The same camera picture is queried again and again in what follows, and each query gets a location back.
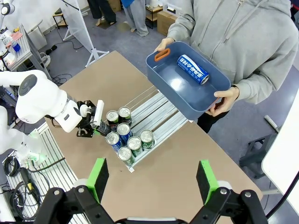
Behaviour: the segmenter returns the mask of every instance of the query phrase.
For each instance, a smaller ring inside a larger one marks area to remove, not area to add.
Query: gray hoodie
[[[183,41],[217,66],[240,89],[240,99],[259,103],[278,90],[298,49],[289,0],[184,0],[184,15],[168,37]]]

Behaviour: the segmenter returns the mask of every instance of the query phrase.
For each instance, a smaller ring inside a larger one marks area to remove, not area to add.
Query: blue plastic bin
[[[214,96],[216,91],[230,88],[230,81],[186,43],[174,42],[167,47],[147,57],[148,79],[187,119],[196,120],[218,100]],[[178,58],[184,54],[210,74],[205,84],[198,84],[177,65]]]

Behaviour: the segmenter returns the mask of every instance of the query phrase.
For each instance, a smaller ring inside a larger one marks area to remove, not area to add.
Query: orange handle
[[[155,62],[160,61],[161,59],[167,57],[170,54],[170,49],[167,48],[165,50],[162,50],[160,53],[155,55]]]

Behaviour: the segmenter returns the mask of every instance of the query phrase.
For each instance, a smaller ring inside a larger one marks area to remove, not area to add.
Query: white wall
[[[55,24],[52,15],[60,8],[61,3],[61,0],[14,0],[15,12],[6,16],[3,24],[10,29],[23,24],[29,31],[42,19],[40,28],[45,31]],[[80,8],[88,6],[87,0],[78,0],[78,4]]]

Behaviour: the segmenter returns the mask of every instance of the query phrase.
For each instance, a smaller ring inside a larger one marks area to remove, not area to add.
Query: blue shirt
[[[128,8],[128,7],[132,4],[133,1],[134,1],[134,0],[121,0],[123,6],[124,6],[125,8]]]

